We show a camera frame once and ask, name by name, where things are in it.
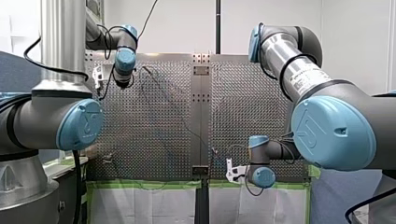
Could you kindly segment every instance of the green tape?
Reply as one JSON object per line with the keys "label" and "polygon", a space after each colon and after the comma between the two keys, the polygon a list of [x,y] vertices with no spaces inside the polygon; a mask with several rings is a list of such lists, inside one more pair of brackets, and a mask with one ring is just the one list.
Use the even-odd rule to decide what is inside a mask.
{"label": "green tape", "polygon": [[306,189],[306,208],[305,208],[305,224],[311,222],[311,184],[308,183]]}
{"label": "green tape", "polygon": [[[281,183],[276,182],[272,189],[307,189],[309,183]],[[227,188],[240,188],[241,185],[230,183],[227,180],[210,180],[210,188],[214,189],[227,189]]]}
{"label": "green tape", "polygon": [[201,187],[199,181],[145,181],[145,180],[106,180],[87,183],[89,189],[198,189]]}
{"label": "green tape", "polygon": [[316,167],[314,165],[309,165],[308,166],[308,174],[309,174],[309,176],[314,177],[316,179],[319,179],[320,178],[320,173],[321,173],[321,171],[320,171],[320,169],[318,167]]}

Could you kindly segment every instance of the metal bracket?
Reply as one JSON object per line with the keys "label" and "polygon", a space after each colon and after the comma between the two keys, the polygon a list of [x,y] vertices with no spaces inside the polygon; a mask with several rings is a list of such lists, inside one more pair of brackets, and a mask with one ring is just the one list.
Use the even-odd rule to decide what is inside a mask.
{"label": "metal bracket", "polygon": [[209,76],[209,66],[194,66],[195,76]]}
{"label": "metal bracket", "polygon": [[209,172],[209,167],[207,165],[194,165],[192,166],[192,175],[203,176],[207,175]]}

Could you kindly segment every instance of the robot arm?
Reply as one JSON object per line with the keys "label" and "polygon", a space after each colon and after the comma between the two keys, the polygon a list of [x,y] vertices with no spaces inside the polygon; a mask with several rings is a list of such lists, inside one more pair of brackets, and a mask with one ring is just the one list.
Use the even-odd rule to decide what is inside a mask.
{"label": "robot arm", "polygon": [[[349,81],[331,79],[320,69],[321,48],[311,31],[261,24],[251,34],[249,59],[278,80],[285,96],[294,103],[289,118],[293,154],[301,154],[302,159],[324,169],[396,169],[396,142],[392,141],[396,98],[390,97],[395,95],[372,97]],[[259,147],[261,154],[268,155],[259,158],[278,159],[269,152],[278,152],[279,147],[268,150],[268,146],[263,143]],[[260,167],[265,174],[273,174],[267,171],[265,162]],[[248,180],[264,187],[257,184],[251,168]]]}
{"label": "robot arm", "polygon": [[133,26],[115,26],[102,33],[90,15],[86,19],[86,45],[89,49],[116,49],[114,78],[121,88],[126,88],[131,79],[136,61],[137,31]]}

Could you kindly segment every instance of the bolt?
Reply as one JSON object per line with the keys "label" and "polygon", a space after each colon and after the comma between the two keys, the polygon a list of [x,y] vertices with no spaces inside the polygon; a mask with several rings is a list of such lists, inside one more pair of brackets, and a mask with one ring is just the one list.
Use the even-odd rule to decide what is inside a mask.
{"label": "bolt", "polygon": [[60,201],[60,202],[59,202],[58,210],[59,210],[60,212],[62,212],[65,208],[66,208],[66,203]]}

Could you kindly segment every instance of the metal pole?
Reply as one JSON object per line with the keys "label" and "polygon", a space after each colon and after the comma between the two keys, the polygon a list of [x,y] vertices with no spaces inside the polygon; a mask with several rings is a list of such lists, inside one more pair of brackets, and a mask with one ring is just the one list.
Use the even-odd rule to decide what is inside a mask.
{"label": "metal pole", "polygon": [[216,54],[221,54],[221,0],[216,0]]}
{"label": "metal pole", "polygon": [[[85,16],[85,1],[41,0],[41,62],[44,65],[85,72]],[[70,88],[60,82],[70,83]],[[83,82],[82,76],[43,70],[42,82],[35,90],[88,91],[74,85]]]}

